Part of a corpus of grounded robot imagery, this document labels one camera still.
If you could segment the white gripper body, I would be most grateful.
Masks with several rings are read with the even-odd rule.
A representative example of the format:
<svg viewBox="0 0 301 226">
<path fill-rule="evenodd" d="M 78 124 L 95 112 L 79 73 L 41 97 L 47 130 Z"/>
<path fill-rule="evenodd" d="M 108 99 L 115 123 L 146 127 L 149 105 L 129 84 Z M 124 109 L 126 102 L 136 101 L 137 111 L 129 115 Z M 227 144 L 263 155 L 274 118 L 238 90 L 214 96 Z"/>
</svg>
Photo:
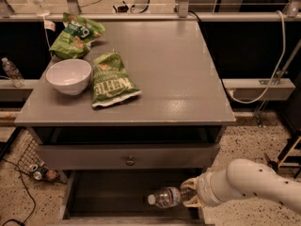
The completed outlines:
<svg viewBox="0 0 301 226">
<path fill-rule="evenodd" d="M 223 203 L 225 185 L 226 175 L 224 171 L 202 173 L 197 180 L 199 200 L 210 207 Z"/>
</svg>

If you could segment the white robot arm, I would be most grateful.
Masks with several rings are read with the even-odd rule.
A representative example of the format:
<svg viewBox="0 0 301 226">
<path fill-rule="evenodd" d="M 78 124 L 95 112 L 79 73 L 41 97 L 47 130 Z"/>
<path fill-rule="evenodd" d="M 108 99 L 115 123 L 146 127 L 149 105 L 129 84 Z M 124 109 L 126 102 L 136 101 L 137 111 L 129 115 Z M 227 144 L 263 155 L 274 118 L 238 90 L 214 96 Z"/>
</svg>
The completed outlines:
<svg viewBox="0 0 301 226">
<path fill-rule="evenodd" d="M 189 178 L 180 186 L 180 189 L 187 188 L 195 190 L 196 195 L 183 201 L 186 207 L 215 207 L 232 200 L 257 197 L 301 214 L 301 184 L 247 159 L 235 159 L 225 169 Z"/>
</svg>

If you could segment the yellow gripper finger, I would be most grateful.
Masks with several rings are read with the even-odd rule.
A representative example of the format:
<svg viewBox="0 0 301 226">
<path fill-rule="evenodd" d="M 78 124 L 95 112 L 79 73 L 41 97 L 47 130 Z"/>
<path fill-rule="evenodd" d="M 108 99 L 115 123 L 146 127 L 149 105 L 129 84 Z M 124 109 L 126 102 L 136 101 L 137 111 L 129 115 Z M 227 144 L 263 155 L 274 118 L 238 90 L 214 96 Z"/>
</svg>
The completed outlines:
<svg viewBox="0 0 301 226">
<path fill-rule="evenodd" d="M 198 187 L 198 178 L 189 178 L 185 180 L 184 182 L 181 183 L 180 189 L 186 189 L 186 188 L 191 188 L 196 190 Z"/>
<path fill-rule="evenodd" d="M 182 203 L 185 207 L 201 207 L 202 206 L 202 203 L 201 201 L 199 200 L 198 196 L 195 195 L 193 196 L 191 199 L 189 200 L 185 200 L 183 203 Z"/>
</svg>

